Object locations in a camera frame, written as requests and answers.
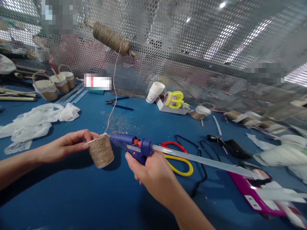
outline perforated metal sheet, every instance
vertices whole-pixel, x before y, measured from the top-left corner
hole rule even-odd
[[[0,31],[0,38],[23,41],[47,68],[68,64],[81,78],[91,68],[113,73],[117,54],[95,40],[88,26],[100,21],[137,54],[119,58],[117,88],[146,95],[160,81],[165,91],[182,91],[190,104],[207,101],[239,111],[307,94],[305,0],[76,0],[76,33],[35,42],[40,1],[2,2],[2,20],[21,21],[25,29]],[[286,83],[248,83],[247,64],[263,62],[281,63]]]

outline blue table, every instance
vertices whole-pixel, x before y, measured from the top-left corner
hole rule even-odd
[[[33,141],[31,149],[81,129],[102,133],[112,109],[112,106],[105,105],[105,100],[112,98],[114,96],[109,93],[103,96],[86,94],[76,104],[81,109],[80,117],[72,122],[53,123],[46,136]],[[0,125],[6,125],[17,115],[45,103],[42,98],[37,102],[1,102],[0,105],[6,110],[0,116]],[[134,108],[134,111],[115,108],[109,132],[128,132],[139,138],[152,139],[155,144],[175,141],[174,136],[179,134],[199,145],[198,141],[205,140],[207,134],[218,135],[212,115],[204,119],[202,127],[200,121],[189,115],[160,112],[156,104],[149,104],[145,99],[130,98],[118,103]],[[220,124],[223,139],[236,140],[251,154],[261,150],[245,133],[269,141],[257,131],[232,122],[226,123],[220,113],[214,115]],[[0,139],[2,149],[10,144],[10,137]],[[185,141],[182,141],[182,145],[190,154],[198,154],[193,145]],[[212,143],[212,146],[223,162],[238,162],[226,155],[216,143]],[[41,166],[22,177],[0,192],[0,229],[177,229],[172,214],[135,181],[124,151],[117,149],[114,154],[114,162],[103,169],[97,169],[85,151],[73,154],[62,162]],[[0,160],[7,157],[10,156],[3,152],[0,154]],[[179,170],[187,169],[181,162],[172,164]],[[177,175],[189,194],[196,182],[204,177],[200,164],[192,164],[194,173],[191,177]],[[205,168],[208,180],[200,186],[194,201],[217,229],[294,228],[280,217],[264,219],[250,208],[227,172],[209,166]],[[284,187],[307,192],[301,180],[284,167],[266,170]],[[297,203],[296,206],[302,213],[307,213],[306,205]]]

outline cardboard box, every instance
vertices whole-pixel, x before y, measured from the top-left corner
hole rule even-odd
[[[186,105],[182,105],[181,108],[179,109],[172,109],[169,106],[164,106],[160,97],[157,97],[156,103],[161,112],[170,112],[175,114],[186,115],[188,111],[190,111],[190,108]]]

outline scissors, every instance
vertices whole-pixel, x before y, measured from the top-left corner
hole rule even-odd
[[[177,142],[168,141],[168,142],[163,142],[160,145],[162,147],[168,148],[168,147],[166,147],[166,145],[170,145],[170,144],[178,146],[183,152],[188,154],[188,152],[184,149],[184,147],[182,147]],[[164,154],[164,156],[165,156],[166,159],[173,159],[173,160],[178,160],[178,161],[185,162],[189,166],[189,171],[188,172],[180,172],[179,170],[175,169],[175,167],[172,166],[169,161],[167,161],[169,166],[171,167],[171,169],[175,173],[179,174],[180,176],[191,176],[193,174],[193,166],[192,166],[192,164],[187,159],[184,159],[184,158],[181,158],[181,157],[170,156],[170,155],[166,155],[166,154]]]

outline yellow plastic toy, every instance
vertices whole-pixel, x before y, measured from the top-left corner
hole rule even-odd
[[[182,104],[190,106],[183,101],[183,93],[181,91],[168,91],[164,96],[163,104],[172,109],[179,109]]]

